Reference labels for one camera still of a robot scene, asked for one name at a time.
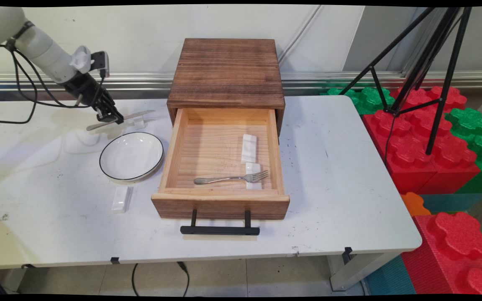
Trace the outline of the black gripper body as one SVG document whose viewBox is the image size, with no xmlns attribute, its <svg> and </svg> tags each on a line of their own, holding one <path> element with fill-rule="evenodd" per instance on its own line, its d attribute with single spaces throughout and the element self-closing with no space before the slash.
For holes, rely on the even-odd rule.
<svg viewBox="0 0 482 301">
<path fill-rule="evenodd" d="M 76 99 L 74 108 L 92 107 L 94 110 L 107 111 L 110 108 L 110 96 L 102 86 L 105 77 L 105 74 L 100 74 L 100 82 L 97 82 L 91 74 L 76 74 L 62 83 L 61 87 Z"/>
</svg>

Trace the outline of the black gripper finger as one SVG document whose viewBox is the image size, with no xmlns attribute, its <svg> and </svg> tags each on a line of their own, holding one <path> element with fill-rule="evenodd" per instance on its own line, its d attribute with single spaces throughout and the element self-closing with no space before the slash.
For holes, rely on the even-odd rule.
<svg viewBox="0 0 482 301">
<path fill-rule="evenodd" d="M 115 107 L 115 102 L 110 95 L 103 95 L 103 103 L 105 103 L 106 105 L 110 105 L 111 108 L 113 109 L 113 112 L 116 115 L 116 121 L 115 122 L 124 122 L 123 115 Z"/>
<path fill-rule="evenodd" d="M 110 105 L 100 103 L 95 106 L 96 119 L 98 122 L 115 122 L 116 115 Z"/>
</svg>

